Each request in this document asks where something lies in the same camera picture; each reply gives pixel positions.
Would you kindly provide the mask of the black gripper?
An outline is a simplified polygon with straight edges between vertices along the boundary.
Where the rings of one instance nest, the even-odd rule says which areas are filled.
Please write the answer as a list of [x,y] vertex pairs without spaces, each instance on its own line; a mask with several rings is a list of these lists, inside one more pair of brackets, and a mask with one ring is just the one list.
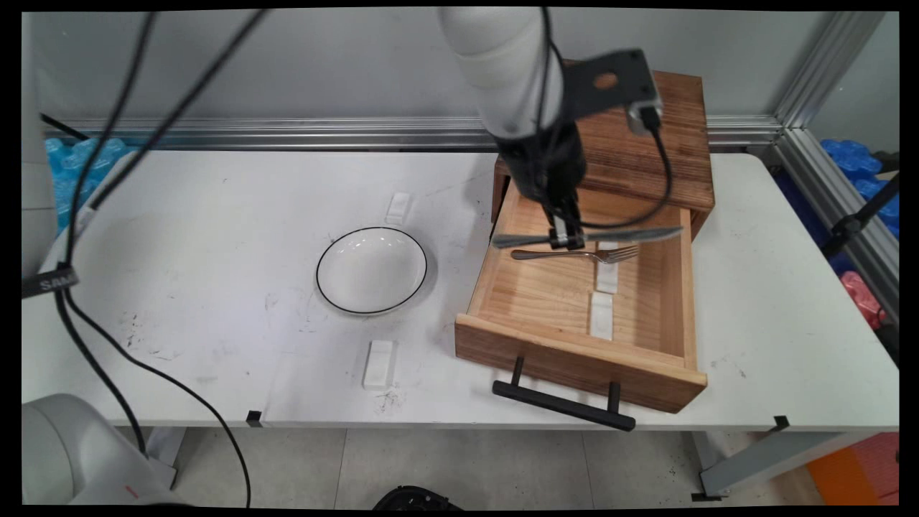
[[539,136],[498,138],[497,148],[519,193],[541,203],[551,225],[551,249],[583,249],[577,188],[587,160],[577,125],[554,124]]

